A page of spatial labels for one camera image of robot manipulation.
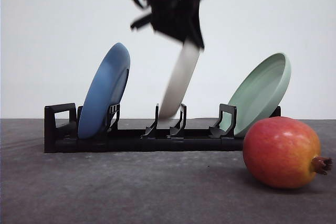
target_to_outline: white wall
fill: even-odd
[[[122,118],[152,118],[181,44],[132,32],[131,0],[1,0],[1,116],[42,118],[45,105],[82,105],[106,52],[131,55]],[[188,117],[217,116],[263,59],[284,52],[292,79],[283,115],[336,119],[335,0],[202,0],[205,42],[184,99]]]

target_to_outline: gray countertop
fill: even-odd
[[[189,127],[215,119],[190,121]],[[151,120],[121,120],[125,128]],[[336,120],[305,120],[335,158]],[[336,173],[272,189],[241,152],[43,153],[42,119],[1,120],[2,223],[336,223]]]

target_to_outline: mint green plate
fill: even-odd
[[[246,77],[228,103],[237,107],[236,137],[244,137],[255,122],[273,113],[287,90],[290,75],[288,58],[278,53],[268,57]],[[219,127],[226,130],[230,124],[231,118],[224,115]]]

